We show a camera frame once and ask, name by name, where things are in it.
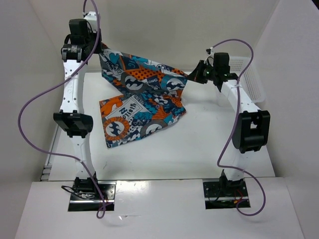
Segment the colourful patterned shorts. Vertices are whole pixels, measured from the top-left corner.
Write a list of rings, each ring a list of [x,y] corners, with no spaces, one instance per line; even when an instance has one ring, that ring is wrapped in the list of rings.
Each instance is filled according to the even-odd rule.
[[[183,71],[102,44],[102,77],[120,95],[101,100],[106,146],[114,148],[143,139],[176,123],[185,113]]]

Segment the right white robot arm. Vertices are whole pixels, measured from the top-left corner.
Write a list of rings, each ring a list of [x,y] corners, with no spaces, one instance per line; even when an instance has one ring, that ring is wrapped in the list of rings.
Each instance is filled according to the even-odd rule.
[[[270,126],[270,113],[252,102],[237,74],[230,71],[229,61],[228,53],[211,52],[187,76],[188,80],[196,83],[211,81],[236,113],[235,127],[228,144],[234,150],[234,159],[223,168],[218,184],[219,192],[224,196],[231,195],[243,185],[244,172],[252,154],[267,144]]]

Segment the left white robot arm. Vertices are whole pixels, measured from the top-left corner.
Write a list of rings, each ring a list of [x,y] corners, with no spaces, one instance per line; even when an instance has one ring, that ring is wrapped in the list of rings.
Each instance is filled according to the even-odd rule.
[[[83,88],[88,60],[101,52],[101,33],[95,17],[69,21],[70,34],[61,48],[65,84],[62,104],[53,119],[70,137],[76,157],[74,190],[88,199],[99,195],[96,172],[92,164],[89,138],[93,129],[93,118],[84,113]]]

